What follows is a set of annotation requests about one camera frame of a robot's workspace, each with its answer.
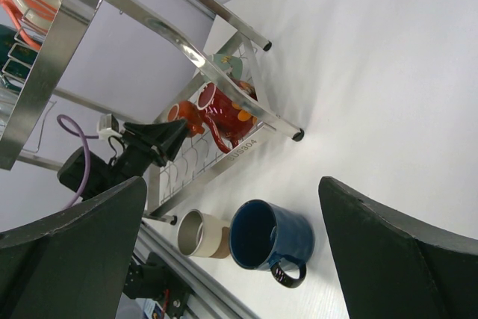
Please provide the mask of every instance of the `black cable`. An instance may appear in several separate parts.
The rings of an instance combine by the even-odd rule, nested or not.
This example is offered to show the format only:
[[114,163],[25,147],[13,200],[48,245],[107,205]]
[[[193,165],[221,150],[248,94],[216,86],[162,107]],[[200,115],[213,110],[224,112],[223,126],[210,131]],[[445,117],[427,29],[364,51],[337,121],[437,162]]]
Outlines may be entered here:
[[118,151],[113,146],[113,144],[111,143],[112,138],[114,138],[121,145],[123,152],[126,150],[125,144],[121,141],[121,139],[119,137],[116,137],[116,136],[108,137],[108,143],[109,143],[110,147],[112,148],[112,150],[114,151],[114,156],[112,158],[110,158],[110,161],[108,162],[108,166],[113,165],[118,159]]

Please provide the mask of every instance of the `beige cup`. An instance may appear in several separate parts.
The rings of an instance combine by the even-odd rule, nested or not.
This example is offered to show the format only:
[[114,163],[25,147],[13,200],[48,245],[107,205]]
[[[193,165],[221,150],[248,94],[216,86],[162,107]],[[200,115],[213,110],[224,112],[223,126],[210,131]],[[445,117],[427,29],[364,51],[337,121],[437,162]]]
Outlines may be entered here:
[[188,212],[179,224],[179,252],[195,257],[227,257],[230,254],[229,225],[196,209]]

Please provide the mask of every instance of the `black rubber foot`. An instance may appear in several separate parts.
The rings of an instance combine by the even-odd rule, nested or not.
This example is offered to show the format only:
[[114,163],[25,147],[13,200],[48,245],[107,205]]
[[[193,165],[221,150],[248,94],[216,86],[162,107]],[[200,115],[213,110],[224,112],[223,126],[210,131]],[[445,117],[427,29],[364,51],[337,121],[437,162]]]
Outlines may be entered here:
[[292,140],[299,142],[304,138],[304,130],[300,129],[300,132],[297,132],[294,137],[292,137]]
[[270,50],[270,48],[272,48],[272,43],[271,42],[267,43],[267,45],[264,47],[264,51],[268,52]]

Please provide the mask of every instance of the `red wire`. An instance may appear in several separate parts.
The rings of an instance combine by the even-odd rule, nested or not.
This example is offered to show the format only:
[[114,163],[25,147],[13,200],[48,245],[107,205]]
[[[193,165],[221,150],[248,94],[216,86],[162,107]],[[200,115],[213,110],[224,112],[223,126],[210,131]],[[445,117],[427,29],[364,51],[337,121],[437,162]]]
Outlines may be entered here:
[[163,308],[161,310],[161,319],[164,319],[164,313],[166,313],[167,304],[168,304],[169,300],[170,300],[170,290],[167,289],[167,290],[164,291],[164,305],[163,305]]

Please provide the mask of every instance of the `black bracket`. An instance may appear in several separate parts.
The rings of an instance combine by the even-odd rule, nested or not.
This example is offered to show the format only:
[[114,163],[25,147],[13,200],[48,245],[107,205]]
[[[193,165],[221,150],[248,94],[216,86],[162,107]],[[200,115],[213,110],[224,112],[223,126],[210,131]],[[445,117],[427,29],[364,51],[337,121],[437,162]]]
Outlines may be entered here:
[[191,288],[158,254],[151,252],[145,264],[131,260],[123,293],[130,299],[153,299],[161,308],[167,301],[166,314],[180,318],[186,310]]

